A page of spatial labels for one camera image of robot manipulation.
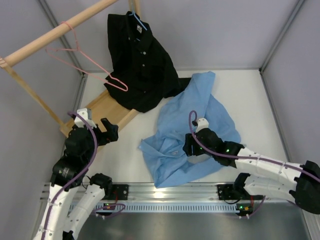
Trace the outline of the light blue shirt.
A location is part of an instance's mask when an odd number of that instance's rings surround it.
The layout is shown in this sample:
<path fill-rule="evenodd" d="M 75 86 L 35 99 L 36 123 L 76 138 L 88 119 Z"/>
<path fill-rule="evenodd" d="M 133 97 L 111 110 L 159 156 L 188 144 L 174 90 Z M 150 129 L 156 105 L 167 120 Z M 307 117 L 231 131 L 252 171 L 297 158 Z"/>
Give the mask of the light blue shirt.
<path fill-rule="evenodd" d="M 158 116 L 155 135 L 141 141 L 144 162 L 156 188 L 183 185 L 222 168 L 212 157 L 192 163 L 183 151 L 190 132 L 189 113 L 208 120 L 209 128 L 222 140 L 241 142 L 241 136 L 225 107 L 212 95 L 216 75 L 212 71 L 194 73 L 186 89 L 165 104 Z"/>

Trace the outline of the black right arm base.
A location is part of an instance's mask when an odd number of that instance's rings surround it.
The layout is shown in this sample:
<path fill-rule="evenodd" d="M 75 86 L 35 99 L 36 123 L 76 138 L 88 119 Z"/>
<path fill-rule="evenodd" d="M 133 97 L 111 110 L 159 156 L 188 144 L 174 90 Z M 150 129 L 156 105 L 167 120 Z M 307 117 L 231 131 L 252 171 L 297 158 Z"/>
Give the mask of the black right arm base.
<path fill-rule="evenodd" d="M 228 204 L 236 204 L 240 201 L 262 200 L 262 195 L 251 195 L 242 188 L 235 188 L 233 184 L 217 185 L 218 199 Z"/>

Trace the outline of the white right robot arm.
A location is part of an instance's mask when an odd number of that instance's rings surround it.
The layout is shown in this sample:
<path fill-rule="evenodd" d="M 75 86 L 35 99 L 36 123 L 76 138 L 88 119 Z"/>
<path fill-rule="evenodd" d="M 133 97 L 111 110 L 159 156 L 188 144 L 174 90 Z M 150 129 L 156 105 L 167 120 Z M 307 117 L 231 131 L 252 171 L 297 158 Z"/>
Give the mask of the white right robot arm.
<path fill-rule="evenodd" d="M 320 167 L 268 159 L 240 143 L 224 141 L 209 128 L 187 133 L 183 150 L 187 156 L 208 155 L 222 166 L 239 171 L 232 192 L 239 198 L 266 196 L 296 204 L 301 209 L 320 213 Z"/>

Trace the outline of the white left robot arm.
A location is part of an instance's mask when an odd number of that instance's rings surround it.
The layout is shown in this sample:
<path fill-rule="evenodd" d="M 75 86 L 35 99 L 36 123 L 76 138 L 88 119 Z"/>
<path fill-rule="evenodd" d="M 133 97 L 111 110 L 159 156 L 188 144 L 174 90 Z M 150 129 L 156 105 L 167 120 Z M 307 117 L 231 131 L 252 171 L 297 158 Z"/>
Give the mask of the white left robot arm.
<path fill-rule="evenodd" d="M 70 205 L 93 163 L 98 147 L 116 142 L 119 127 L 107 118 L 101 119 L 106 131 L 97 124 L 80 118 L 65 140 L 62 157 L 52 168 L 49 196 L 43 218 L 34 237 L 36 240 L 75 240 L 94 207 L 113 195 L 112 178 L 102 173 L 90 177 L 85 193 L 74 207 Z"/>

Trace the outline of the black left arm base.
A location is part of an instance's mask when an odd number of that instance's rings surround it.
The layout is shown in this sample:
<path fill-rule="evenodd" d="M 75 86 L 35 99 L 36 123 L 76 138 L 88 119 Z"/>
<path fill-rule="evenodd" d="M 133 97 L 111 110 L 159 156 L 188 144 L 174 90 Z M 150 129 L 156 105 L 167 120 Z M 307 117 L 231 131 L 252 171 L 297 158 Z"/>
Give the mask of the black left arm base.
<path fill-rule="evenodd" d="M 108 201 L 126 201 L 129 195 L 128 184 L 113 184 L 111 189 L 107 191 L 107 195 L 103 200 Z"/>

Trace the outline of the black button shirt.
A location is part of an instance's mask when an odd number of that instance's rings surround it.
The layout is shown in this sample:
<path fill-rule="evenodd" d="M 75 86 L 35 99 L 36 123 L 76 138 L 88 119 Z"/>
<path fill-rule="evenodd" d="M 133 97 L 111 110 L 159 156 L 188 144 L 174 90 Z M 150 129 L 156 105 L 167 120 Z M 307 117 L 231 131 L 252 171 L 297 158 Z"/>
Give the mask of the black button shirt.
<path fill-rule="evenodd" d="M 126 14 L 109 14 L 107 18 L 113 71 L 104 86 L 124 108 L 146 113 L 163 98 L 184 91 L 191 79 L 178 76 L 169 54 L 153 36 L 147 22 L 143 22 L 148 30 L 142 40 L 135 41 Z"/>

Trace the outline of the wooden clothes rack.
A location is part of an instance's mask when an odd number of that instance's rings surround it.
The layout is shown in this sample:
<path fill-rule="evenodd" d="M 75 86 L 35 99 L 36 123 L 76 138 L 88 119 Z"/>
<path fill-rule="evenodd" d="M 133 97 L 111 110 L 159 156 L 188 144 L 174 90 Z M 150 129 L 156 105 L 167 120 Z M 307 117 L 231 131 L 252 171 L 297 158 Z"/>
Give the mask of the wooden clothes rack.
<path fill-rule="evenodd" d="M 76 28 L 82 50 L 93 62 L 79 57 L 87 71 L 99 66 L 111 70 L 107 49 L 107 15 L 130 10 L 119 0 Z M 0 55 L 5 57 L 52 29 L 35 0 L 3 0 L 0 3 Z M 75 104 L 80 73 L 50 57 L 44 49 L 18 63 L 15 71 L 61 120 Z M 56 154 L 64 141 L 59 124 L 4 70 L 0 72 L 0 152 L 7 158 L 34 153 Z"/>

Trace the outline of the aluminium mounting rail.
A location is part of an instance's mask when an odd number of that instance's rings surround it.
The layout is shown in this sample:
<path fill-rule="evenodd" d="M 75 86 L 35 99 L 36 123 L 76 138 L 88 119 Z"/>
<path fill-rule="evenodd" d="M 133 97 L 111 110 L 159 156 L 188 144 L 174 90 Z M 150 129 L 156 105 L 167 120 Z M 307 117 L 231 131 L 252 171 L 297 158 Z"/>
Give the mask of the aluminium mounting rail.
<path fill-rule="evenodd" d="M 118 200 L 120 203 L 213 203 L 223 202 L 219 200 L 217 185 L 233 184 L 228 182 L 191 182 L 179 186 L 156 188 L 153 183 L 113 183 L 129 185 L 127 200 Z M 46 183 L 42 191 L 40 201 L 52 201 L 55 193 L 50 193 L 51 184 Z M 80 184 L 71 192 L 62 192 L 55 204 L 69 201 L 75 203 L 86 195 L 85 187 Z M 114 200 L 98 200 L 103 203 L 115 202 Z"/>

